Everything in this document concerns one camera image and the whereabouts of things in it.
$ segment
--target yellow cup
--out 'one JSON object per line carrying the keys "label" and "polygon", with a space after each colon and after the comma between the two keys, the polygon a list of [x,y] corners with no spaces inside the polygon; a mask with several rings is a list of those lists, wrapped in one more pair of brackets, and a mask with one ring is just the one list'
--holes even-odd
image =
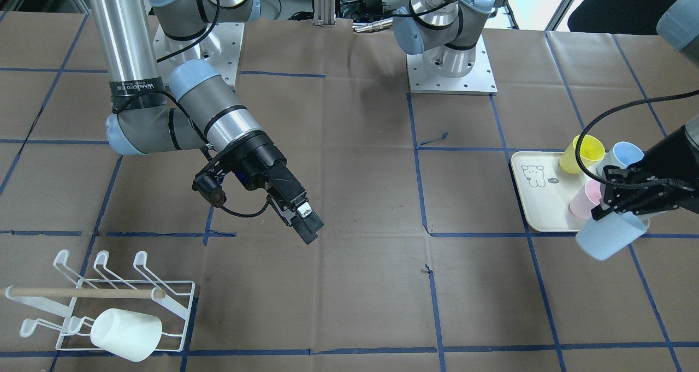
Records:
{"label": "yellow cup", "polygon": [[[561,160],[559,160],[559,166],[569,174],[578,174],[582,171],[580,170],[580,166],[577,165],[577,161],[575,161],[575,145],[577,145],[577,139],[579,137],[580,136],[577,135],[572,139],[572,143],[566,148],[566,151],[561,156]],[[591,135],[585,135],[585,138],[582,140],[582,146],[580,146],[580,158],[585,167],[590,167],[593,163],[599,162],[604,157],[605,146]]]}

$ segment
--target wooden rod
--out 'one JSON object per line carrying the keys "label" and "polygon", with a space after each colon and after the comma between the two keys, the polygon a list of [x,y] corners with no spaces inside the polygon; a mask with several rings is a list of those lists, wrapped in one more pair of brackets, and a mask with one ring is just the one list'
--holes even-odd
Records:
{"label": "wooden rod", "polygon": [[[150,298],[151,290],[133,289],[57,289],[53,287],[13,287],[13,297],[80,297],[80,298]],[[153,298],[165,298],[165,290],[157,289]]]}

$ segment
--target pink cup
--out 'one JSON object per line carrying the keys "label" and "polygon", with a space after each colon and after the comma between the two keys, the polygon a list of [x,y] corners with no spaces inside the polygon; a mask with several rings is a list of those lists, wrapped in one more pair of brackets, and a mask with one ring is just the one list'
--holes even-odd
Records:
{"label": "pink cup", "polygon": [[592,216],[590,211],[599,205],[601,199],[600,183],[596,180],[589,180],[572,198],[568,207],[576,217],[588,220]]}

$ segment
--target white wire rack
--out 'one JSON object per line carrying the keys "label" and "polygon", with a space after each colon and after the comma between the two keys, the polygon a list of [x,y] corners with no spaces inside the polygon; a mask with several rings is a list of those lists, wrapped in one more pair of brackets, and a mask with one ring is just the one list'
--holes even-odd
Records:
{"label": "white wire rack", "polygon": [[[179,339],[179,345],[175,348],[156,348],[156,351],[163,352],[180,352],[185,347],[185,335],[187,334],[187,328],[189,326],[189,316],[192,313],[192,303],[194,301],[194,289],[195,284],[191,280],[162,280],[158,275],[156,275],[150,268],[147,267],[146,262],[148,254],[145,251],[140,251],[133,257],[133,269],[143,277],[142,280],[126,280],[121,276],[117,275],[114,271],[107,268],[107,261],[109,260],[109,252],[107,250],[102,250],[97,253],[95,257],[93,268],[95,272],[102,279],[91,279],[86,278],[75,272],[72,268],[67,266],[68,257],[70,252],[68,250],[62,250],[58,252],[58,255],[53,261],[53,267],[58,270],[65,278],[67,278],[73,285],[75,289],[95,289],[95,290],[105,290],[101,298],[111,298],[109,292],[117,294],[119,290],[150,290],[150,299],[153,302],[158,303],[163,308],[169,310],[173,314],[177,315],[183,320],[182,332],[177,333],[163,333],[165,336],[175,337]],[[176,291],[173,287],[178,290],[181,288],[184,291]],[[65,347],[64,340],[66,337],[72,335],[78,336],[89,336],[89,329],[92,328],[92,323],[94,319],[83,316],[77,317],[73,316],[75,310],[75,303],[79,297],[71,297],[70,303],[68,305],[55,302],[46,297],[42,296],[26,296],[13,294],[13,287],[10,286],[5,290],[5,296],[10,300],[15,302],[23,303],[25,305],[44,310],[45,312],[52,313],[63,317],[63,324],[57,324],[50,322],[45,319],[25,319],[20,328],[20,336],[26,338],[33,334],[37,326],[48,327],[50,329],[57,330],[59,332],[58,339],[56,341],[56,350],[65,351],[75,351],[75,350],[103,350],[100,347]]]}

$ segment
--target cartoon bear drawing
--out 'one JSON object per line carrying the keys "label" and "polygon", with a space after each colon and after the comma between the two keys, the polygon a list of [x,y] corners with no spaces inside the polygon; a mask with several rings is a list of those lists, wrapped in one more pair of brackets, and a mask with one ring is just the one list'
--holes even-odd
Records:
{"label": "cartoon bear drawing", "polygon": [[526,180],[529,181],[529,186],[532,188],[545,187],[546,180],[544,178],[544,166],[522,166],[522,171]]}

